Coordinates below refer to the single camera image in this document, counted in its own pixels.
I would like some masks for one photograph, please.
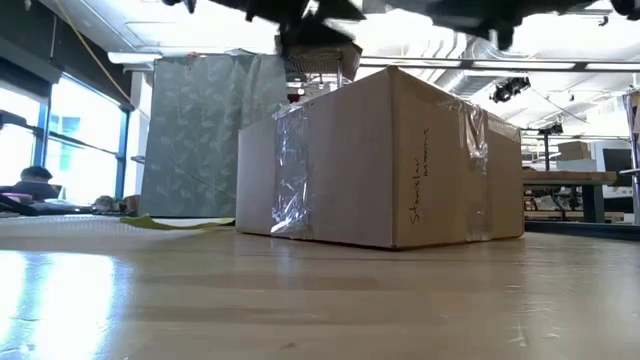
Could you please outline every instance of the black cord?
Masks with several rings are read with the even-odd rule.
[[[553,101],[549,100],[549,98],[548,98],[548,97],[546,97],[546,96],[542,95],[540,92],[538,92],[538,90],[536,90],[536,89],[534,89],[534,88],[530,88],[530,89],[531,89],[531,91],[533,91],[534,93],[538,94],[538,96],[540,96],[541,98],[543,98],[545,101],[547,101],[549,104],[551,104],[551,105],[555,106],[556,108],[558,108],[558,110],[560,110],[560,111],[562,111],[562,112],[564,112],[564,113],[569,114],[570,116],[572,116],[572,117],[574,117],[574,118],[576,118],[576,119],[578,119],[578,120],[582,121],[582,122],[583,122],[583,123],[585,123],[585,124],[588,124],[588,122],[587,122],[586,120],[579,118],[576,114],[572,113],[571,111],[569,111],[569,110],[567,110],[567,109],[563,108],[562,106],[560,106],[560,105],[558,105],[558,104],[554,103]]]

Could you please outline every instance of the cable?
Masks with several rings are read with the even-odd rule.
[[[567,110],[567,109],[563,108],[562,106],[560,106],[560,105],[558,105],[558,104],[554,103],[553,101],[549,100],[549,98],[548,98],[548,97],[546,97],[546,96],[542,95],[540,92],[538,92],[538,90],[536,90],[536,89],[534,89],[534,88],[530,88],[530,89],[531,89],[531,91],[533,91],[534,93],[536,93],[538,96],[540,96],[541,98],[543,98],[545,101],[547,101],[549,104],[551,104],[551,105],[555,106],[556,108],[558,108],[558,110],[560,110],[560,111],[562,111],[562,112],[564,112],[564,113],[566,113],[566,114],[568,114],[568,115],[570,115],[570,116],[572,116],[572,117],[574,117],[574,118],[576,118],[576,119],[578,119],[578,120],[582,121],[582,122],[583,122],[583,123],[585,123],[585,124],[588,124],[588,122],[587,122],[586,120],[579,118],[576,114],[572,113],[571,111],[569,111],[569,110]]]
[[[139,107],[135,106],[135,104],[133,103],[133,101],[131,101],[131,98],[129,97],[129,95],[127,95],[127,93],[122,90],[122,88],[120,87],[120,85],[118,85],[118,83],[113,79],[113,77],[111,76],[111,74],[109,74],[109,71],[104,67],[104,65],[102,65],[102,62],[100,62],[100,59],[98,59],[98,57],[96,56],[96,54],[93,52],[93,50],[91,50],[91,47],[89,47],[89,45],[87,44],[87,41],[84,39],[84,37],[82,36],[82,34],[80,34],[80,32],[78,31],[78,29],[76,28],[76,26],[73,24],[73,22],[71,21],[71,18],[69,17],[69,14],[67,14],[67,12],[65,11],[64,7],[62,6],[62,4],[60,3],[60,0],[55,0],[56,4],[58,5],[58,8],[60,9],[60,11],[62,12],[62,14],[64,15],[65,20],[67,21],[67,24],[69,24],[69,26],[71,27],[71,29],[73,30],[73,32],[76,34],[76,36],[78,37],[78,39],[80,40],[80,42],[82,43],[82,45],[84,46],[85,49],[87,49],[87,51],[89,52],[89,54],[91,55],[91,57],[93,58],[93,60],[96,62],[96,64],[98,64],[98,66],[100,67],[100,69],[102,70],[102,72],[107,76],[107,78],[109,78],[109,81],[111,81],[111,83],[113,84],[113,86],[116,87],[116,89],[118,89],[118,91],[120,92],[120,94],[122,94],[122,96],[124,96],[124,98],[129,102],[129,104],[131,104],[131,106],[134,107],[134,109],[140,111],[140,114],[144,115],[145,117],[147,117],[147,119],[151,119],[151,117],[149,115],[147,115],[144,111],[142,111],[142,109],[140,109]]]

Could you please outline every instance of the desk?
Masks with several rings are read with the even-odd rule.
[[[0,220],[2,359],[640,353],[634,242],[525,234],[398,253],[107,220],[65,235],[55,224],[7,230],[9,220]]]
[[[580,186],[585,222],[604,223],[602,185],[616,181],[615,172],[523,171],[522,182],[527,186]]]

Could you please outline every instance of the computer monitor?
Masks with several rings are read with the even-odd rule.
[[[620,171],[629,170],[632,167],[631,150],[629,149],[602,149],[604,167],[606,171],[618,174],[611,187],[631,187],[631,176],[621,176]]]

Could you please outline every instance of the gray patterned panel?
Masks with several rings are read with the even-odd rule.
[[[235,216],[238,131],[288,104],[282,61],[165,58],[155,71],[141,213]]]

